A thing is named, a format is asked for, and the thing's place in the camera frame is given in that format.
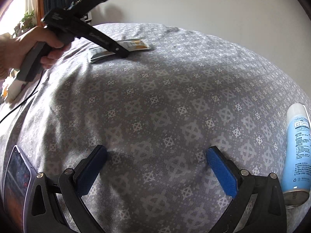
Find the spray can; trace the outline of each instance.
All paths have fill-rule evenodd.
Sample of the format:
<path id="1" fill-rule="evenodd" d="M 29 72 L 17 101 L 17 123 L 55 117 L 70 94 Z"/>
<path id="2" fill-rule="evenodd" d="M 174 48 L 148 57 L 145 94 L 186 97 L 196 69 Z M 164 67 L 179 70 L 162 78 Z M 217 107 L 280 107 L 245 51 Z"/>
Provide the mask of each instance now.
<path id="1" fill-rule="evenodd" d="M 281 181 L 285 207 L 296 208 L 310 196 L 311 137 L 307 110 L 294 103 L 287 111 L 287 149 Z"/>

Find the smartphone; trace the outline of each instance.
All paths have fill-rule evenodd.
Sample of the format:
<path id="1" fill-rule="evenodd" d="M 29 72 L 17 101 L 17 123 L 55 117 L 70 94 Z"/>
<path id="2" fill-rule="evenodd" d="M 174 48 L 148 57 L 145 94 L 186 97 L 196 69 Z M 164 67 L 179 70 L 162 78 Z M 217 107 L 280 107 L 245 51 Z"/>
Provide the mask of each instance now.
<path id="1" fill-rule="evenodd" d="M 36 171 L 15 145 L 4 177 L 3 205 L 20 232 L 26 233 L 26 212 Z"/>

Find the window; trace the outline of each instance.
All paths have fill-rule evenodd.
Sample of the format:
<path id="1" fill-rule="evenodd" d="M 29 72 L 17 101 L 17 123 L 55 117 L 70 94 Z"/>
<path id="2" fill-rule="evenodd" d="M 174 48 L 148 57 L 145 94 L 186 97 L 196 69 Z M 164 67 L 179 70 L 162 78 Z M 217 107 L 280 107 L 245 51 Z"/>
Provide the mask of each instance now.
<path id="1" fill-rule="evenodd" d="M 0 34 L 13 34 L 14 28 L 25 14 L 25 0 L 13 0 L 0 21 Z"/>

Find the silver rivet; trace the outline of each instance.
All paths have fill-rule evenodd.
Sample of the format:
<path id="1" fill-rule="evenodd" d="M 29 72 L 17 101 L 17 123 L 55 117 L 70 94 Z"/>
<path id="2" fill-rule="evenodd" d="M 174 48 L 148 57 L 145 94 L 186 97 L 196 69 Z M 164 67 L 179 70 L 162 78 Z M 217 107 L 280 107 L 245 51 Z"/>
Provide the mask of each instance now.
<path id="1" fill-rule="evenodd" d="M 71 175 L 73 173 L 73 169 L 72 168 L 67 168 L 66 170 L 65 170 L 65 174 L 66 175 Z"/>
<path id="2" fill-rule="evenodd" d="M 37 174 L 37 178 L 40 179 L 40 178 L 43 177 L 43 175 L 44 175 L 44 173 L 40 172 L 40 173 Z"/>
<path id="3" fill-rule="evenodd" d="M 243 170 L 241 170 L 241 174 L 243 176 L 247 176 L 248 175 L 248 171 L 243 169 Z"/>
<path id="4" fill-rule="evenodd" d="M 273 179 L 276 179 L 277 175 L 274 172 L 272 172 L 272 173 L 270 173 L 270 177 Z"/>

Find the bed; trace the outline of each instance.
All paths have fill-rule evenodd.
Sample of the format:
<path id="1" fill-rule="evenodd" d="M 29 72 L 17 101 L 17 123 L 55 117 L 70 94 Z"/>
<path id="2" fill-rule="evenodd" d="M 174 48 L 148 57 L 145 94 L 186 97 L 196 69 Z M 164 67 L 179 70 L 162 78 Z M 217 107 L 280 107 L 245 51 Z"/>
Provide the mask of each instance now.
<path id="1" fill-rule="evenodd" d="M 95 44 L 76 39 L 43 74 L 38 92 L 0 124 L 0 190 L 15 144 L 48 175 L 74 168 L 102 144 L 108 161 L 83 197 L 102 228 L 190 233 L 208 232 L 231 200 L 206 164 L 209 146 L 240 169 L 281 178 L 287 109 L 296 102 L 311 106 L 287 74 L 246 48 L 200 32 L 158 24 L 96 28 L 115 40 L 143 38 L 151 50 L 88 64 L 87 50 Z M 38 79 L 13 104 L 0 105 L 0 118 Z M 253 203 L 254 197 L 237 228 Z M 309 199 L 287 210 L 288 232 L 310 205 Z"/>

